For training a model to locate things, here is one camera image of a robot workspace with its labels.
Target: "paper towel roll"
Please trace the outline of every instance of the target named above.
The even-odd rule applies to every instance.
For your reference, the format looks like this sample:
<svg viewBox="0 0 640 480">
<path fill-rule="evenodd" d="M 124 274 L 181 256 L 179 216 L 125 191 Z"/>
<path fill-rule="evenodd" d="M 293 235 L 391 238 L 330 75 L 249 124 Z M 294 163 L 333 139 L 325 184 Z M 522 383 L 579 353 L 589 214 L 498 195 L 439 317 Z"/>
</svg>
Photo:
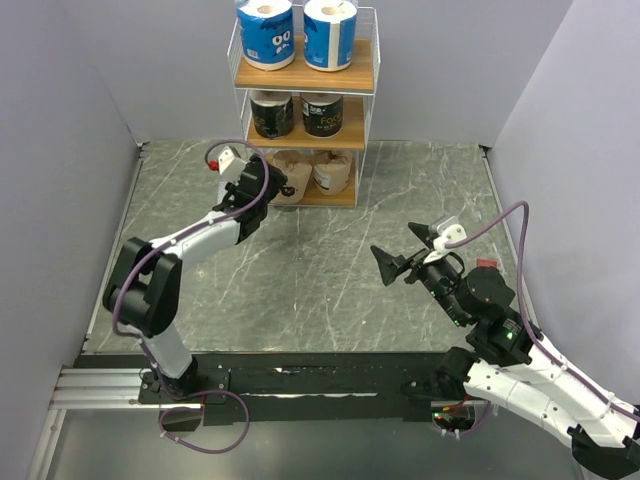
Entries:
<svg viewBox="0 0 640 480">
<path fill-rule="evenodd" d="M 323 195 L 336 195 L 347 188 L 353 158 L 347 151 L 316 152 L 310 159 L 313 180 Z"/>
<path fill-rule="evenodd" d="M 302 93 L 304 129 L 314 137 L 330 137 L 342 128 L 344 97 L 332 93 Z"/>
<path fill-rule="evenodd" d="M 259 135 L 278 138 L 293 130 L 293 98 L 290 92 L 251 90 L 249 99 L 253 124 Z"/>
<path fill-rule="evenodd" d="M 249 65 L 277 70 L 293 61 L 293 10 L 289 0 L 238 0 L 236 13 Z"/>
<path fill-rule="evenodd" d="M 304 58 L 335 72 L 351 64 L 358 8 L 348 0 L 309 0 L 304 6 Z"/>
<path fill-rule="evenodd" d="M 271 203 L 275 205 L 286 205 L 298 203 L 302 200 L 312 170 L 307 157 L 296 150 L 280 150 L 273 155 L 269 162 L 287 176 L 287 186 L 293 187 L 295 190 L 295 193 L 290 197 L 285 197 L 279 193 Z"/>
</svg>

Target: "gray marble surface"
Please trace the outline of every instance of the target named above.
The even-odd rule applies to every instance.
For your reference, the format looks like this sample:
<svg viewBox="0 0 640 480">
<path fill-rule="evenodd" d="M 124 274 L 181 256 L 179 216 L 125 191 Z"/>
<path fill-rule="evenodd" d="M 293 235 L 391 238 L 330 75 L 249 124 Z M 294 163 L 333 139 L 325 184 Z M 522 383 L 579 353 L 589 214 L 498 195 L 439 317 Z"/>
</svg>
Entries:
<svg viewBox="0 0 640 480">
<path fill-rule="evenodd" d="M 164 236 L 217 203 L 217 178 L 203 164 L 208 142 L 148 146 L 121 238 Z M 383 287 L 369 246 L 409 255 L 420 242 L 407 222 L 459 215 L 475 232 L 498 214 L 481 151 L 472 145 L 371 142 L 358 207 L 271 207 L 244 243 L 183 276 L 177 327 L 194 351 L 445 351 L 463 345 L 419 285 Z M 459 252 L 514 262 L 499 226 Z M 137 347 L 110 331 L 100 309 L 88 351 Z"/>
</svg>

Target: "white wall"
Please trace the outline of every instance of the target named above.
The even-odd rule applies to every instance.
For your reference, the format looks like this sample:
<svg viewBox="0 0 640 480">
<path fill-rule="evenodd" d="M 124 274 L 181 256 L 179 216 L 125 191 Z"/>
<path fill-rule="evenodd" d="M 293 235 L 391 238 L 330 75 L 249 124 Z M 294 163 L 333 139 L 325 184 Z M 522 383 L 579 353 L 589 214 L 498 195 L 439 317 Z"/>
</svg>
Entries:
<svg viewBox="0 0 640 480">
<path fill-rule="evenodd" d="M 82 345 L 136 148 L 62 7 L 0 12 L 0 478 L 14 480 Z"/>
<path fill-rule="evenodd" d="M 240 134 L 232 0 L 62 3 L 138 141 Z M 571 0 L 360 3 L 382 45 L 371 137 L 492 145 Z"/>
<path fill-rule="evenodd" d="M 490 155 L 503 204 L 531 203 L 525 268 L 543 330 L 632 403 L 639 133 L 640 2 L 575 0 Z"/>
</svg>

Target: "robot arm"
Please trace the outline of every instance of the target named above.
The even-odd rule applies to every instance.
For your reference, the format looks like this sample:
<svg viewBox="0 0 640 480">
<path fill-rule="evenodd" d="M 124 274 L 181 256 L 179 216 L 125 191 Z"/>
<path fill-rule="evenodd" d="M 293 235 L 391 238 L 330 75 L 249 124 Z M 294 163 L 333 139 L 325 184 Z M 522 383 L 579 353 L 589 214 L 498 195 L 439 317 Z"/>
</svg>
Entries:
<svg viewBox="0 0 640 480">
<path fill-rule="evenodd" d="M 510 307 L 515 293 L 496 268 L 477 267 L 465 275 L 451 248 L 466 238 L 458 219 L 409 228 L 427 248 L 408 259 L 371 247 L 383 283 L 409 272 L 405 282 L 420 281 L 456 326 L 473 326 L 466 341 L 474 351 L 451 348 L 436 372 L 443 398 L 467 394 L 490 400 L 554 435 L 581 465 L 604 478 L 638 471 L 640 446 L 634 440 L 640 429 L 618 411 L 637 415 L 637 409 L 595 384 L 530 324 L 537 340 L 532 341 L 520 313 Z M 595 385 L 607 402 L 581 380 Z"/>
<path fill-rule="evenodd" d="M 226 147 L 213 168 L 228 183 L 227 193 L 219 205 L 198 222 L 178 231 L 146 242 L 138 238 L 126 241 L 116 260 L 103 295 L 104 307 L 113 312 L 123 285 L 138 263 L 150 252 L 168 245 L 148 261 L 126 289 L 119 322 L 128 336 L 139 339 L 141 348 L 156 363 L 162 381 L 178 395 L 198 389 L 197 361 L 185 347 L 173 320 L 178 310 L 180 279 L 183 272 L 203 259 L 244 241 L 255 232 L 267 216 L 267 205 L 278 194 L 290 196 L 287 177 L 269 166 L 269 180 L 264 196 L 251 208 L 228 219 L 258 197 L 265 180 L 265 167 L 254 155 L 243 160 L 238 152 Z M 225 217 L 227 221 L 218 221 Z"/>
</svg>

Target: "wooden shelf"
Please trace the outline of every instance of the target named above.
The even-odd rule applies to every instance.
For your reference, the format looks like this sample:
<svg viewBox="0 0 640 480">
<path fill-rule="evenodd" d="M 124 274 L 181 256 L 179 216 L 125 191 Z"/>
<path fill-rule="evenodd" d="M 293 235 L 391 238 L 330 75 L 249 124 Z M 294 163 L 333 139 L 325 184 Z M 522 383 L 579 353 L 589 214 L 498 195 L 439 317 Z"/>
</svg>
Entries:
<svg viewBox="0 0 640 480">
<path fill-rule="evenodd" d="M 313 137 L 302 123 L 300 97 L 293 97 L 294 126 L 291 133 L 280 138 L 265 138 L 258 135 L 253 120 L 250 120 L 247 139 L 262 148 L 310 148 L 364 150 L 364 108 L 362 98 L 344 97 L 342 128 L 332 137 Z"/>
<path fill-rule="evenodd" d="M 240 60 L 235 85 L 238 88 L 259 88 L 290 91 L 331 91 L 360 94 L 373 93 L 373 62 L 371 41 L 356 38 L 351 65 L 338 72 L 321 72 L 304 60 L 304 40 L 296 36 L 296 57 L 280 70 L 266 72 Z"/>
</svg>

